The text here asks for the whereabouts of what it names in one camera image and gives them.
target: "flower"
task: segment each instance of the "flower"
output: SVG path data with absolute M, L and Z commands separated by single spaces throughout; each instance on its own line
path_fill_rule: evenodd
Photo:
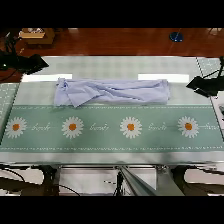
M 6 126 L 6 135 L 8 138 L 17 138 L 23 134 L 23 131 L 26 130 L 26 121 L 23 118 L 14 117 L 11 121 L 8 122 Z
M 63 122 L 63 135 L 66 135 L 66 138 L 75 138 L 76 136 L 82 134 L 81 131 L 83 130 L 83 126 L 83 121 L 78 117 L 69 117 L 65 122 Z
M 185 137 L 193 137 L 197 136 L 198 132 L 198 124 L 197 122 L 194 120 L 194 118 L 190 118 L 190 117 L 182 117 L 181 119 L 179 119 L 178 121 L 178 127 L 179 127 L 179 131 L 182 131 L 182 135 L 185 135 Z
M 141 134 L 140 131 L 142 130 L 140 121 L 134 117 L 126 117 L 125 119 L 123 119 L 120 127 L 120 131 L 123 132 L 123 135 L 125 135 L 126 138 L 130 139 L 139 136 Z

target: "lavender cloth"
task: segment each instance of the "lavender cloth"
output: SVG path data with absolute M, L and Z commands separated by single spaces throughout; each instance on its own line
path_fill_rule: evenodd
M 88 103 L 167 103 L 170 97 L 167 80 L 90 80 L 59 78 L 54 105 L 78 107 Z

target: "wooden floor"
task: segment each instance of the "wooden floor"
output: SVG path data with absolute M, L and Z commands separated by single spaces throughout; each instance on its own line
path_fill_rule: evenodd
M 183 42 L 172 42 L 171 32 L 180 31 Z M 4 49 L 3 35 L 0 49 Z M 224 55 L 224 29 L 221 28 L 72 28 L 56 34 L 51 46 L 16 46 L 23 56 L 202 56 Z

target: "wire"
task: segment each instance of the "wire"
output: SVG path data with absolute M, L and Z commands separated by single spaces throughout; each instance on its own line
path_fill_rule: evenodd
M 18 174 L 17 172 L 13 171 L 13 170 L 9 170 L 9 169 L 5 169 L 5 168 L 0 168 L 1 170 L 5 170 L 5 171 L 8 171 L 10 173 L 13 173 L 15 175 L 17 175 L 18 177 L 20 177 L 24 182 L 25 182 L 25 179 L 23 178 L 22 175 Z
M 55 186 L 59 186 L 59 187 L 66 188 L 66 189 L 68 189 L 68 190 L 70 190 L 70 191 L 76 193 L 78 196 L 81 196 L 79 193 L 77 193 L 75 190 L 73 190 L 73 189 L 71 189 L 71 188 L 69 188 L 69 187 L 66 187 L 66 186 L 61 185 L 61 184 L 54 184 L 54 185 L 55 185 Z
M 17 70 L 15 70 L 15 71 L 14 71 L 11 75 L 9 75 L 8 77 L 1 79 L 0 82 L 5 81 L 5 80 L 9 79 L 10 77 L 12 77 L 16 71 L 17 71 Z

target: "yellow flower center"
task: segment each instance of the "yellow flower center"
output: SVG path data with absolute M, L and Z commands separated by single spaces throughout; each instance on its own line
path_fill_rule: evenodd
M 13 129 L 13 131 L 17 131 L 17 130 L 19 130 L 19 124 L 14 124 L 14 125 L 12 126 L 12 129 Z
M 192 124 L 190 124 L 190 123 L 186 123 L 185 124 L 185 128 L 187 129 L 187 130 L 192 130 Z
M 74 130 L 76 129 L 76 124 L 70 124 L 70 125 L 69 125 L 69 129 L 70 129 L 71 131 L 74 131 Z
M 128 124 L 128 130 L 129 131 L 134 131 L 134 129 L 135 129 L 134 124 Z

